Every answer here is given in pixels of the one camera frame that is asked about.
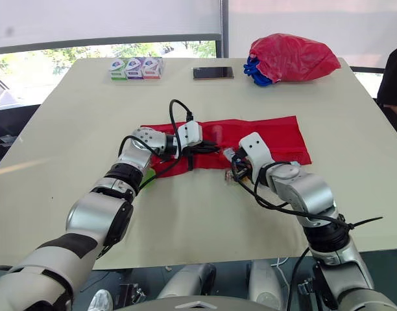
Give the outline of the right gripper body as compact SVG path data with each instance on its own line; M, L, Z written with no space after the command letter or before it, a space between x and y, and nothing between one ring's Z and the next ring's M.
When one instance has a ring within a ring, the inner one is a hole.
M252 167L250 161L246 159L247 153L242 147L239 147L232 157L231 171L234 181L248 178L252 181Z

